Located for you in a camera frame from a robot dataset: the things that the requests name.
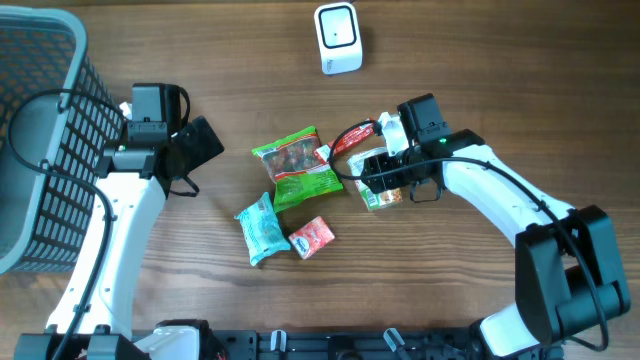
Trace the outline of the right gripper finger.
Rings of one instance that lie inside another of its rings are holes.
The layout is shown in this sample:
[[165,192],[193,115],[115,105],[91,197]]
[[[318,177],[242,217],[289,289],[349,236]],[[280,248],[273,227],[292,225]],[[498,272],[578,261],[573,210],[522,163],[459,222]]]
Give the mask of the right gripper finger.
[[375,194],[385,190],[384,178],[380,176],[383,171],[384,160],[385,155],[378,154],[366,158],[363,162],[362,183]]
[[402,173],[398,171],[398,160],[389,154],[385,154],[382,160],[382,181],[386,190],[393,190],[403,186]]

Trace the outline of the cup noodles white green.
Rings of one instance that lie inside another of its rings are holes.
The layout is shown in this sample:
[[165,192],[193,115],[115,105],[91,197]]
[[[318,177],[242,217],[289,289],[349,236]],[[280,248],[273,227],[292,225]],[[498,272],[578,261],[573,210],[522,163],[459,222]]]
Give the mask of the cup noodles white green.
[[[352,176],[360,176],[363,172],[364,160],[371,156],[386,154],[385,147],[378,147],[357,153],[349,158],[347,164]],[[356,188],[364,201],[368,211],[387,208],[402,202],[402,193],[399,188],[373,193],[371,189],[360,180],[354,181]]]

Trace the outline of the red stick snack packet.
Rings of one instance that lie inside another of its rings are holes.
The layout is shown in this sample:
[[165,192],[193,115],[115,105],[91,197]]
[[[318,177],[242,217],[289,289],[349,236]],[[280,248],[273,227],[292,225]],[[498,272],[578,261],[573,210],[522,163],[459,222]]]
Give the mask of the red stick snack packet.
[[[337,156],[340,153],[343,153],[356,145],[362,143],[369,137],[375,134],[373,121],[368,119],[363,125],[360,125],[357,128],[350,130],[346,135],[341,137],[336,145],[333,154]],[[328,158],[330,155],[330,150],[334,145],[335,140],[328,142],[317,148],[314,151],[314,156],[317,160],[320,161],[321,164],[327,164]]]

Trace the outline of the green gummy candy bag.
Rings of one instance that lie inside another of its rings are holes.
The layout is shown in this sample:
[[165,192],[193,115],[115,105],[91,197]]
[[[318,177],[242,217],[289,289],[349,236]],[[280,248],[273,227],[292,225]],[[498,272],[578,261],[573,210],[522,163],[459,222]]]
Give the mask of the green gummy candy bag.
[[316,128],[309,126],[252,150],[275,183],[273,207],[276,213],[298,206],[309,198],[343,189],[330,166],[315,155],[320,147]]

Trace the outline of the small red snack packet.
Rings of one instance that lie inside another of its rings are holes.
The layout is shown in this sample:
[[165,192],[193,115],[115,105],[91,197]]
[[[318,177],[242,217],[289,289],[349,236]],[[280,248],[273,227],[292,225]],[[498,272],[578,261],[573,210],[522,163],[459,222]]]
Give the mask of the small red snack packet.
[[288,239],[299,256],[302,259],[308,259],[332,242],[335,235],[325,220],[321,216],[317,216],[292,233]]

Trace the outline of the light teal snack packet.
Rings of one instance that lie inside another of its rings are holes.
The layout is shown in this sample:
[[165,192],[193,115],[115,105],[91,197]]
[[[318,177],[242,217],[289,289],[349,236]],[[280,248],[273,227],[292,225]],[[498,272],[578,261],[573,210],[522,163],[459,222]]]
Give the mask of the light teal snack packet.
[[268,192],[244,209],[235,219],[240,223],[251,266],[281,251],[290,251]]

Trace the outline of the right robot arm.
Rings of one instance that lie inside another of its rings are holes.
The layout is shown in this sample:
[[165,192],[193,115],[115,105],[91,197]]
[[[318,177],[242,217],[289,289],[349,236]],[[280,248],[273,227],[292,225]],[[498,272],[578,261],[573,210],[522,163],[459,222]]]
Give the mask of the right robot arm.
[[501,358],[575,340],[630,310],[615,230],[597,206],[576,209],[540,191],[462,130],[364,161],[374,193],[433,180],[478,209],[515,251],[515,302],[481,321],[480,336]]

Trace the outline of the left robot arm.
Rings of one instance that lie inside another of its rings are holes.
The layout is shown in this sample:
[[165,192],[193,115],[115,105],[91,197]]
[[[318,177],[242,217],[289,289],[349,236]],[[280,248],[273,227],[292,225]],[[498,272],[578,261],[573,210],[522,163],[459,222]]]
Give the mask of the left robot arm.
[[133,297],[151,230],[175,179],[221,154],[204,117],[179,129],[129,121],[106,143],[96,201],[70,282],[41,334],[23,334],[17,359],[222,359],[205,320],[160,322],[133,339]]

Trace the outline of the white barcode scanner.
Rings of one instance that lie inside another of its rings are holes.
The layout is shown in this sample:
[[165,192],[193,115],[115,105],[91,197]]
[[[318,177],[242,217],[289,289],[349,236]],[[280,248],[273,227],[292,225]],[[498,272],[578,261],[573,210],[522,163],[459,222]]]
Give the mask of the white barcode scanner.
[[350,2],[319,6],[314,24],[325,75],[353,72],[362,66],[362,37],[356,9]]

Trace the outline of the grey plastic mesh basket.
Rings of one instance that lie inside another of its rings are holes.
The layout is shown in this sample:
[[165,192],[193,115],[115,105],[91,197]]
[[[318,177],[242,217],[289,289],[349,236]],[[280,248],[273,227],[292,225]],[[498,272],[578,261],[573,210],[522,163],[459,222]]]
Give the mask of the grey plastic mesh basket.
[[1,140],[30,163],[45,160],[61,178],[38,174],[1,147],[1,270],[67,272],[74,268],[94,195],[105,141],[123,125],[111,109],[86,100],[114,99],[88,56],[82,22],[58,9],[1,9]]

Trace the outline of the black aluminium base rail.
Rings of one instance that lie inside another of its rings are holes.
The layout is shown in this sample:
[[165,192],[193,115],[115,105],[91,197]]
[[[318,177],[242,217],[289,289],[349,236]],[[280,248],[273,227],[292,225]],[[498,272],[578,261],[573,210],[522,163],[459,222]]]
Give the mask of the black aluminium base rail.
[[475,327],[406,332],[211,331],[203,359],[212,360],[484,360],[495,356]]

